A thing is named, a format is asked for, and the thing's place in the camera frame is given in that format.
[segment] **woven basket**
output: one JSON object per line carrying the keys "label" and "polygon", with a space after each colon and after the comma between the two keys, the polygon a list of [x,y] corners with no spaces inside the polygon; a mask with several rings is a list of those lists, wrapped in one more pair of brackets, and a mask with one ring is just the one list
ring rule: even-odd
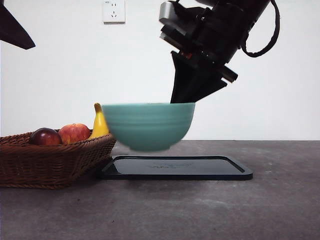
{"label": "woven basket", "polygon": [[68,187],[110,157],[116,143],[108,134],[64,145],[32,145],[28,144],[31,133],[0,137],[0,187]]}

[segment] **gray concrete surface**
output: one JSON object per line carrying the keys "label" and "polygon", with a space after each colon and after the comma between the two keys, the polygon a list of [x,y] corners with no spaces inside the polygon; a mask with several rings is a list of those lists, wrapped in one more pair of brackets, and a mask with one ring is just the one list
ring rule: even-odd
{"label": "gray concrete surface", "polygon": [[[117,143],[112,154],[142,153]],[[93,169],[61,190],[3,187],[1,239],[320,239],[320,141],[186,140],[148,155],[226,155],[253,179],[98,180]]]}

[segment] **wall socket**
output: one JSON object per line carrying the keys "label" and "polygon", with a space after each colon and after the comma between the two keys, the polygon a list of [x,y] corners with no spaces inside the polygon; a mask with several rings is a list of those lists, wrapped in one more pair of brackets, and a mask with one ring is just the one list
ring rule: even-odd
{"label": "wall socket", "polygon": [[126,0],[104,0],[102,10],[104,24],[126,22]]}

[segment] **black tray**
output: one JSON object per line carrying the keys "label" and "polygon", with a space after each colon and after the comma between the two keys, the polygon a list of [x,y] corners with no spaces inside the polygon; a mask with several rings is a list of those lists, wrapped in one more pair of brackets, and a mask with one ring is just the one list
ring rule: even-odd
{"label": "black tray", "polygon": [[100,179],[250,180],[253,172],[226,156],[113,156]]}

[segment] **banana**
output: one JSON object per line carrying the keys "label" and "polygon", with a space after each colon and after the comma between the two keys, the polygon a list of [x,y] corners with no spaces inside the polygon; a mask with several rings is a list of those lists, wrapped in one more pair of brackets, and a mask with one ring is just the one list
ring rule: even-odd
{"label": "banana", "polygon": [[102,112],[100,103],[96,102],[94,104],[94,109],[95,109],[95,118],[93,123],[92,134],[90,135],[89,139],[101,137],[109,133],[109,128],[108,128],[104,113]]}

